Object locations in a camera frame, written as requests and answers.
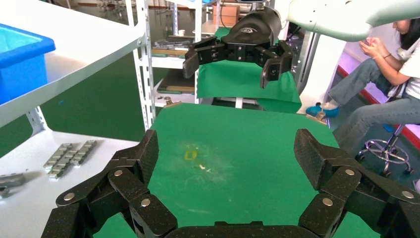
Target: sneaker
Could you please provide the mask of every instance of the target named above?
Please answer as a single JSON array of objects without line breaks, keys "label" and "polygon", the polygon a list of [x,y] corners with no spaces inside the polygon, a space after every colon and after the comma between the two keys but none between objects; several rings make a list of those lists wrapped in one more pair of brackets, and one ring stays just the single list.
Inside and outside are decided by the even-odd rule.
[{"label": "sneaker", "polygon": [[[322,111],[321,105],[306,108],[306,114],[312,117],[316,117],[320,111]],[[325,112],[326,118],[334,118],[338,115],[338,108],[332,110],[324,109],[323,111]]]}]

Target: cable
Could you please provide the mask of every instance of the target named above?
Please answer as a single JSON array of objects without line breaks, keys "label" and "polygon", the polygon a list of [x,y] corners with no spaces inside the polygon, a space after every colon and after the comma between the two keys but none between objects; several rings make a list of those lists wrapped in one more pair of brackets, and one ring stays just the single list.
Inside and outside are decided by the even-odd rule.
[{"label": "cable", "polygon": [[222,26],[224,27],[224,28],[226,28],[226,26],[223,24],[223,20],[222,20],[222,9],[223,9],[223,5],[224,5],[224,1],[225,0],[223,0],[222,1],[222,6],[220,7],[220,22],[222,23]]},{"label": "cable", "polygon": [[300,26],[296,27],[296,29],[286,38],[286,41],[289,41],[298,31],[301,29]]}]

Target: black hair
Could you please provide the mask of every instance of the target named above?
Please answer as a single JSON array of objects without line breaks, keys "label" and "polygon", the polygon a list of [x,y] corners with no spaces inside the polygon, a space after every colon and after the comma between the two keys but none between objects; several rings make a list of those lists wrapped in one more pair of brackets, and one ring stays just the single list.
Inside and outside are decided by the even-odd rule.
[{"label": "black hair", "polygon": [[401,48],[408,50],[420,38],[420,18],[410,20],[407,34],[400,34]]}]

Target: white t-shirt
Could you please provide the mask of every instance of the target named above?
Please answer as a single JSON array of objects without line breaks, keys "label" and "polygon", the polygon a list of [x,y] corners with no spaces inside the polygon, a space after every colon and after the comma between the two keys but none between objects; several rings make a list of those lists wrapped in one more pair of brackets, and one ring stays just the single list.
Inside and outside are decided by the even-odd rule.
[{"label": "white t-shirt", "polygon": [[420,44],[416,46],[413,53],[408,55],[400,73],[411,77],[407,83],[406,93],[410,96],[420,99]]}]

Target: green cloth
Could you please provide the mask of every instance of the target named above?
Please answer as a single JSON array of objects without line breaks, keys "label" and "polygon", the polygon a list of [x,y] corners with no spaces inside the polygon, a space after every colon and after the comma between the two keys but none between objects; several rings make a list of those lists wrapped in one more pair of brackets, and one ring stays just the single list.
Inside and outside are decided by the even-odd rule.
[{"label": "green cloth", "polygon": [[[226,35],[229,29],[219,28],[215,36]],[[255,63],[223,60],[200,66],[197,96],[257,98],[267,111],[295,113],[301,101],[290,72],[281,75],[278,81],[260,87],[262,68]]]},{"label": "green cloth", "polygon": [[[195,104],[162,109],[152,126],[160,151],[149,189],[179,227],[215,221],[297,225],[317,194],[294,157],[299,128],[337,146],[328,127],[302,115]],[[96,238],[113,237],[107,234],[117,223],[115,237],[133,237],[119,216],[112,219]],[[334,237],[379,235],[349,213]]]}]

